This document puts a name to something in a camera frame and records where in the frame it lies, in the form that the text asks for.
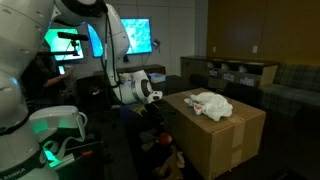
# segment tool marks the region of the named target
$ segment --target blue screen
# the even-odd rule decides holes
[[[89,32],[93,57],[101,57],[103,52],[102,51],[103,47],[96,30],[94,30],[90,24],[88,24],[88,32]]]
[[[61,51],[73,51],[74,48],[71,45],[70,39],[62,39],[58,37],[58,32],[65,32],[71,34],[78,34],[78,30],[75,28],[69,29],[49,29],[46,36],[44,37],[45,40],[49,43],[51,47],[51,52],[61,52]],[[64,60],[74,60],[74,59],[82,59],[83,58],[83,51],[81,47],[81,43],[79,40],[76,40],[76,43],[79,44],[76,47],[76,50],[79,56],[74,56],[72,54],[68,55],[56,55],[54,56],[57,61],[64,61]]]
[[[130,46],[127,54],[152,52],[149,19],[121,19],[128,34]]]

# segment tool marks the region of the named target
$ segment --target cardboard box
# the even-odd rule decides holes
[[[214,122],[198,116],[184,99],[207,91],[200,88],[163,97],[164,108],[176,112],[164,126],[203,178],[213,180],[257,155],[266,114],[227,98],[233,105],[231,117]]]

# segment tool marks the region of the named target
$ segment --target couch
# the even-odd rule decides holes
[[[303,106],[320,107],[320,66],[281,64],[273,84],[262,91],[262,107],[288,117]]]

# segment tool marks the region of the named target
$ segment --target person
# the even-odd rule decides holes
[[[61,92],[66,89],[63,80],[72,76],[73,69],[60,74],[54,58],[49,55],[41,55],[41,52],[50,52],[50,45],[46,41],[42,43],[38,54],[21,76],[25,95],[40,109],[63,105],[63,94],[65,93]]]

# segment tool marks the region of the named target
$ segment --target wooden cabinet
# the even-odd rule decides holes
[[[181,77],[188,80],[191,74],[208,75],[208,62],[202,59],[195,61],[194,59],[181,57]]]
[[[278,62],[245,59],[181,57],[181,76],[188,80],[191,74],[209,78],[208,86],[223,91],[228,82],[261,87],[272,84]]]

